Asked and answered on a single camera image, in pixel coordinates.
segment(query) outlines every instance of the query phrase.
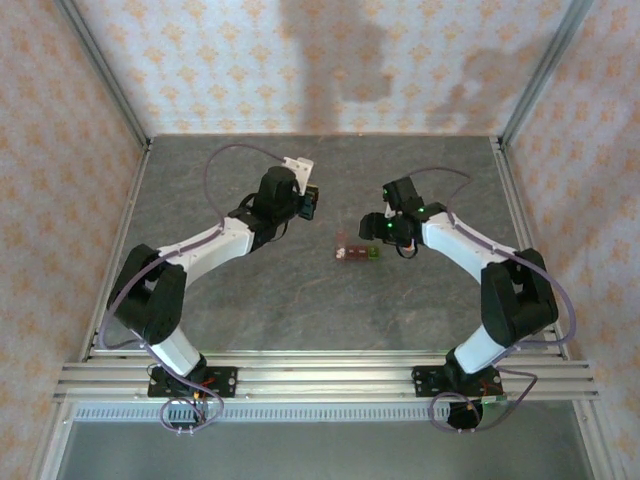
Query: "black mounting bracket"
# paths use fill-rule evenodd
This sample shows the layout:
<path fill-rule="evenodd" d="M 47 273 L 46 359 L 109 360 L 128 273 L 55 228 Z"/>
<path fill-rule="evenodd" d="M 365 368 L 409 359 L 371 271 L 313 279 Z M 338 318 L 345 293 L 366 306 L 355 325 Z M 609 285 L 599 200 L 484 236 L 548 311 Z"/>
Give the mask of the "black mounting bracket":
<path fill-rule="evenodd" d="M 447 380 L 444 365 L 413 367 L 411 378 L 418 398 L 435 397 L 445 392 L 460 393 L 470 398 L 504 395 L 500 372 L 493 367 L 483 369 L 473 376 L 473 381 L 464 382 L 455 389 Z"/>
<path fill-rule="evenodd" d="M 194 393 L 194 389 L 180 383 L 160 366 L 153 367 L 149 377 L 147 390 L 149 398 L 190 397 Z M 236 367 L 207 366 L 204 368 L 203 378 L 202 385 L 222 398 L 236 396 L 236 387 L 238 386 L 238 369 Z M 203 395 L 206 397 L 204 392 L 200 392 L 200 395 L 200 398 L 203 398 Z"/>

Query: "vent grille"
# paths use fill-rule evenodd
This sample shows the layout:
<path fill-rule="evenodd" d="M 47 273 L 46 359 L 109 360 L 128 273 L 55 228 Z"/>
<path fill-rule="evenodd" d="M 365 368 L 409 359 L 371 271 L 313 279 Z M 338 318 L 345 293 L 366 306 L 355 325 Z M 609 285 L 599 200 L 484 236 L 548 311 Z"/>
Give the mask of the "vent grille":
<path fill-rule="evenodd" d="M 155 422 L 158 404 L 81 403 L 75 421 L 81 422 Z M 449 416 L 446 403 L 436 405 L 436 420 Z M 193 412 L 185 405 L 173 405 L 168 411 L 169 421 L 192 421 Z M 427 420 L 426 405 L 405 404 L 233 404 L 225 405 L 221 421 L 228 422 L 404 422 Z"/>

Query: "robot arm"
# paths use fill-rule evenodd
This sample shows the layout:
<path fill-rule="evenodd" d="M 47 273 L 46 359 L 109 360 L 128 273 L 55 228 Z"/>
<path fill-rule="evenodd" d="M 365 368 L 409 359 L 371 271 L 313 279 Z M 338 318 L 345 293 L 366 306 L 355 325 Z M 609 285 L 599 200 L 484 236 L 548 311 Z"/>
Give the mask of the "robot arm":
<path fill-rule="evenodd" d="M 362 219 L 361 238 L 381 239 L 399 249 L 424 245 L 437 250 L 466 270 L 481 287 L 482 325 L 446 357 L 444 374 L 449 391 L 465 390 L 507 349 L 557 320 L 558 309 L 549 283 L 497 253 L 507 252 L 544 269 L 537 251 L 517 252 L 500 245 L 455 215 L 452 224 L 442 204 L 424 204 L 409 177 L 386 184 L 383 192 L 386 212 L 370 213 Z M 482 239 L 491 249 L 480 246 L 456 226 Z"/>
<path fill-rule="evenodd" d="M 114 284 L 109 307 L 146 265 L 178 253 L 167 256 L 134 285 L 117 308 L 116 318 L 175 373 L 201 383 L 206 361 L 179 327 L 186 288 L 223 263 L 272 241 L 295 216 L 312 220 L 318 199 L 317 187 L 308 184 L 312 169 L 310 160 L 286 158 L 284 166 L 268 170 L 258 192 L 247 196 L 222 224 L 157 250 L 144 244 L 132 249 Z"/>

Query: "wallpaper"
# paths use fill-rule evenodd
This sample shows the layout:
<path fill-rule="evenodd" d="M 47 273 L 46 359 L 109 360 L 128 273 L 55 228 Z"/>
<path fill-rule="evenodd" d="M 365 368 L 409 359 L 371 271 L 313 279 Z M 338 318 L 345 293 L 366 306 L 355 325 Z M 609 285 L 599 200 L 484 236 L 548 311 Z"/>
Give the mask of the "wallpaper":
<path fill-rule="evenodd" d="M 498 134 L 569 3 L 78 1 L 151 136 Z"/>
<path fill-rule="evenodd" d="M 137 146 L 51 0 L 0 8 L 0 477 L 26 477 Z"/>
<path fill-rule="evenodd" d="M 576 304 L 579 354 L 640 475 L 640 4 L 596 1 L 512 161 L 537 245 Z"/>

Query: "wall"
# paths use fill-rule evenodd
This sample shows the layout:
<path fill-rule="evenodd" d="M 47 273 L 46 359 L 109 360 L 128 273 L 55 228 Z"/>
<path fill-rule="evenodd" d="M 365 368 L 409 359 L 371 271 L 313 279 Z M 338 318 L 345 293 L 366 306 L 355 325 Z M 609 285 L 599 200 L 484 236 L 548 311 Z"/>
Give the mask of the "wall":
<path fill-rule="evenodd" d="M 151 135 L 487 135 L 570 2 L 78 3 Z"/>
<path fill-rule="evenodd" d="M 640 472 L 639 84 L 640 4 L 594 2 L 511 155 L 630 479 Z"/>
<path fill-rule="evenodd" d="M 0 9 L 0 465 L 26 476 L 140 148 L 51 0 Z"/>

